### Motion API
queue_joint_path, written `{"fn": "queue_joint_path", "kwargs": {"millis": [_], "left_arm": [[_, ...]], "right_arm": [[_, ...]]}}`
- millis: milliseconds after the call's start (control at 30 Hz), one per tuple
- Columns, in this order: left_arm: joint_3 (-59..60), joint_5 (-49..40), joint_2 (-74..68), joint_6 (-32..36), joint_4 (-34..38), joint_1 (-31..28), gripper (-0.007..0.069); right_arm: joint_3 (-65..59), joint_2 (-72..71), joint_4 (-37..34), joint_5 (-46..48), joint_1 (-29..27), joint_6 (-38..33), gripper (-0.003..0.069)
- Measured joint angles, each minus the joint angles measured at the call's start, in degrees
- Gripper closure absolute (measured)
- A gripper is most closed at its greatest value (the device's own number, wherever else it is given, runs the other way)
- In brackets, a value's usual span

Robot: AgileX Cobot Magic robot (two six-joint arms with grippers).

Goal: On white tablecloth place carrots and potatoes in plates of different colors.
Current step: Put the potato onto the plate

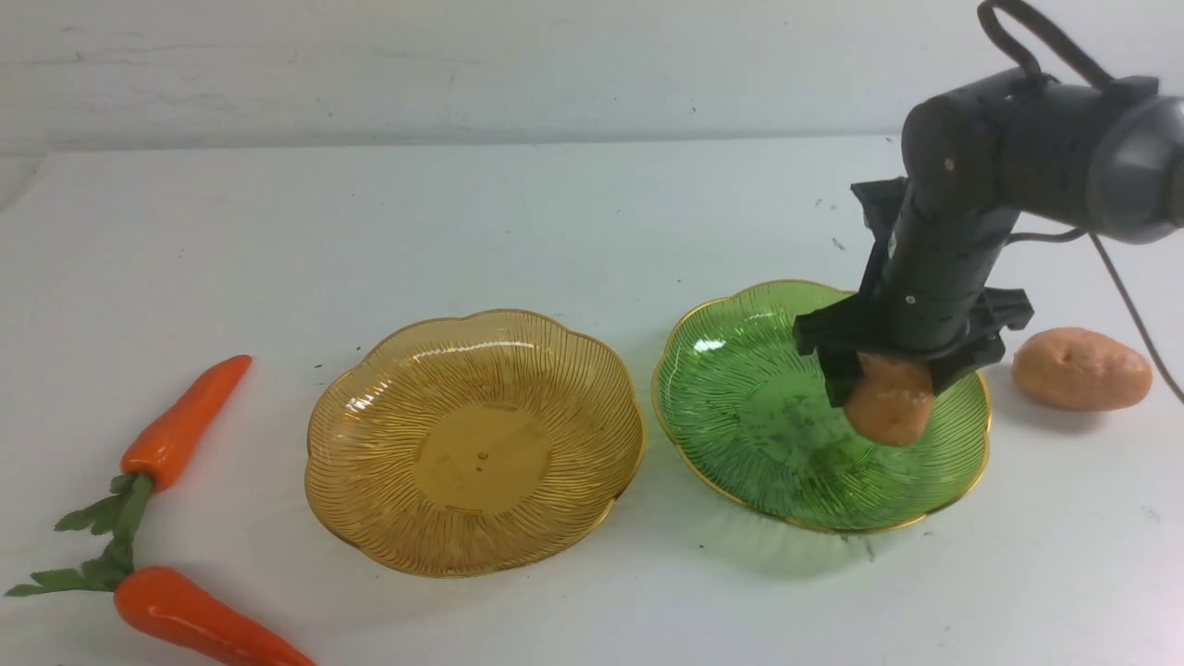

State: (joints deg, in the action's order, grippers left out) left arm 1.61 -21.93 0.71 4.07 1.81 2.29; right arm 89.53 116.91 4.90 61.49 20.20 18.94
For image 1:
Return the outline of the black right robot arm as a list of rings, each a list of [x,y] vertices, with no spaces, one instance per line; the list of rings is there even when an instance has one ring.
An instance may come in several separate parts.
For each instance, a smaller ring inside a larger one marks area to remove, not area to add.
[[[1032,318],[1025,292],[987,287],[1022,214],[1132,245],[1180,230],[1180,98],[1158,85],[1014,68],[914,105],[905,177],[851,186],[874,239],[858,290],[794,320],[830,404],[850,401],[861,354],[921,363],[934,395],[1000,361],[1002,329]]]

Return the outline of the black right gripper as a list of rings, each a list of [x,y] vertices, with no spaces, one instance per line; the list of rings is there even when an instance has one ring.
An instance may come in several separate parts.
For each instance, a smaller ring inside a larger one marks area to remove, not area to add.
[[[1024,290],[995,290],[987,278],[1019,211],[927,211],[907,178],[854,184],[874,245],[858,290],[796,316],[799,353],[818,353],[834,408],[864,379],[858,352],[929,360],[931,395],[998,364],[1003,344],[977,344],[1032,319]]]

